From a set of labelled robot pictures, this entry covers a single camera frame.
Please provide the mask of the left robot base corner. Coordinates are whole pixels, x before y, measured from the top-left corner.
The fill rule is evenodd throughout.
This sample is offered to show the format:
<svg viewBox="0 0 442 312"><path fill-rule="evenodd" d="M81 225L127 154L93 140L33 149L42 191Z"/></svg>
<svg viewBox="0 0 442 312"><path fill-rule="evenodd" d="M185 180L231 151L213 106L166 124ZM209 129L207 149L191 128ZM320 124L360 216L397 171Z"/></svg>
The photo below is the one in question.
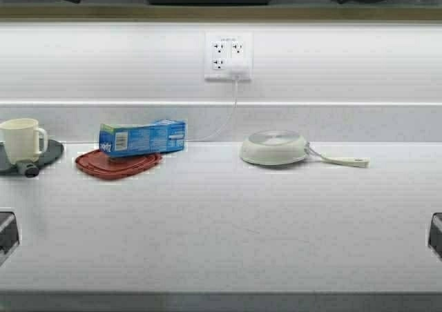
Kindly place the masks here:
<svg viewBox="0 0 442 312"><path fill-rule="evenodd" d="M19 244L20 244L19 227L15 214L13 212L1 211L1 232L0 232L1 266L12 255L12 253L19 246Z"/></svg>

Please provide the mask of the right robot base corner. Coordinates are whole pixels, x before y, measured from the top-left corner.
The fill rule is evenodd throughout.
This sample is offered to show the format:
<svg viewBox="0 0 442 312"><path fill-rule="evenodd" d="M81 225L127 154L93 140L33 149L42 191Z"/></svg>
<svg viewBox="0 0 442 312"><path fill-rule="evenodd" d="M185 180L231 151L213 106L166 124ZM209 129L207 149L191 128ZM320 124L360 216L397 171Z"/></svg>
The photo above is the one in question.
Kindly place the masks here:
<svg viewBox="0 0 442 312"><path fill-rule="evenodd" d="M441 213L435 213L432 216L427 245L439 258L442 257L442 230Z"/></svg>

